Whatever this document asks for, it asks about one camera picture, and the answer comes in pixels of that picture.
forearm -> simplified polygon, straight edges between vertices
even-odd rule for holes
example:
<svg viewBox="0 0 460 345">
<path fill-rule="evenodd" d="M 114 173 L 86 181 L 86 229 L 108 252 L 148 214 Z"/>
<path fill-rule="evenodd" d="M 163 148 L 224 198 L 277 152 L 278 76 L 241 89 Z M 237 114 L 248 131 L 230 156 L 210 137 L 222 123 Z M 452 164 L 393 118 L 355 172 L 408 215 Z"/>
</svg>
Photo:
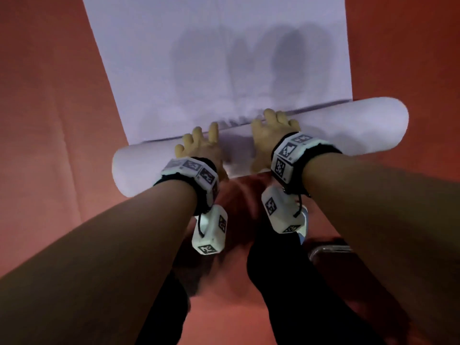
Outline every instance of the forearm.
<svg viewBox="0 0 460 345">
<path fill-rule="evenodd" d="M 303 182 L 419 326 L 435 339 L 458 336 L 460 185 L 340 154 L 311 160 Z"/>
<path fill-rule="evenodd" d="M 0 343 L 133 343 L 195 207 L 192 186 L 158 184 L 6 275 Z"/>
</svg>

wrist band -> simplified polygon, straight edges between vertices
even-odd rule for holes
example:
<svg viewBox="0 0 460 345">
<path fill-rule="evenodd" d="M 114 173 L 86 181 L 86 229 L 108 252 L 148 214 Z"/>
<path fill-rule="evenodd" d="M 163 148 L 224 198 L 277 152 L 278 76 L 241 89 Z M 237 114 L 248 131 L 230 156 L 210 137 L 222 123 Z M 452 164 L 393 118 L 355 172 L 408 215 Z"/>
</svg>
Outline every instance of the wrist band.
<svg viewBox="0 0 460 345">
<path fill-rule="evenodd" d="M 302 132 L 287 134 L 272 152 L 271 173 L 287 194 L 310 197 L 302 184 L 302 171 L 316 156 L 342 153 L 330 142 Z"/>
<path fill-rule="evenodd" d="M 205 158 L 182 157 L 172 159 L 161 172 L 161 178 L 154 184 L 167 180 L 182 180 L 190 184 L 196 192 L 197 205 L 194 216 L 207 213 L 216 200 L 219 177 L 215 164 Z"/>
</svg>

black pants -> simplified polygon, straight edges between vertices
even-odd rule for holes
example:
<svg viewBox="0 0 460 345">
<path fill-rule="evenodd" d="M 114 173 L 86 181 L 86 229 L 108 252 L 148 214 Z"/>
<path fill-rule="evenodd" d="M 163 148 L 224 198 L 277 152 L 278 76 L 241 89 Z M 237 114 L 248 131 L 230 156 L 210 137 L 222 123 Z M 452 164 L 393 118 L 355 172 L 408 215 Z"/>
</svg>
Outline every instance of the black pants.
<svg viewBox="0 0 460 345">
<path fill-rule="evenodd" d="M 297 233 L 258 232 L 247 258 L 247 273 L 264 298 L 278 345 L 385 344 L 327 286 Z M 177 344 L 187 312 L 187 294 L 171 273 L 136 344 Z"/>
</svg>

paper roll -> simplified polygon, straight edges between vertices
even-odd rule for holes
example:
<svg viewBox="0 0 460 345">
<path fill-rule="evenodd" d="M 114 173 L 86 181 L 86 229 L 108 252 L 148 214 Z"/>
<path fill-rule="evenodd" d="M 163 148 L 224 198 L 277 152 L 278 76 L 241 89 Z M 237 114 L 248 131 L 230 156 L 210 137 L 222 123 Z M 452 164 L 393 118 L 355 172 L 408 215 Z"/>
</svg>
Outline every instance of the paper roll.
<svg viewBox="0 0 460 345">
<path fill-rule="evenodd" d="M 394 98 L 371 98 L 338 104 L 292 116 L 302 132 L 331 141 L 349 156 L 394 148 L 408 126 L 405 105 Z M 219 142 L 229 159 L 224 164 L 230 178 L 250 174 L 254 144 L 250 125 L 220 131 Z M 174 158 L 174 146 L 181 139 L 130 145 L 118 150 L 112 175 L 118 190 L 127 197 L 151 187 L 166 163 Z"/>
</svg>

black cord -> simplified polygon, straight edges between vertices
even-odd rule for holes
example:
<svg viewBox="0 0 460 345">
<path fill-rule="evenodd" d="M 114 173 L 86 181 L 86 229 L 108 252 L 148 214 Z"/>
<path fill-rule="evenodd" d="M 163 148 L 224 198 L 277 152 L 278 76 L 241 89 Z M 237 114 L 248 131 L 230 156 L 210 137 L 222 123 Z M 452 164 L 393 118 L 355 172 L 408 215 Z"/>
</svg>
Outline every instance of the black cord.
<svg viewBox="0 0 460 345">
<path fill-rule="evenodd" d="M 299 194 L 299 210 L 294 214 L 294 218 L 297 218 L 302 213 L 302 196 Z"/>
<path fill-rule="evenodd" d="M 203 238 L 203 237 L 204 237 L 204 233 L 201 232 L 200 221 L 201 221 L 201 214 L 198 216 L 198 233 L 200 234 L 201 238 Z"/>
</svg>

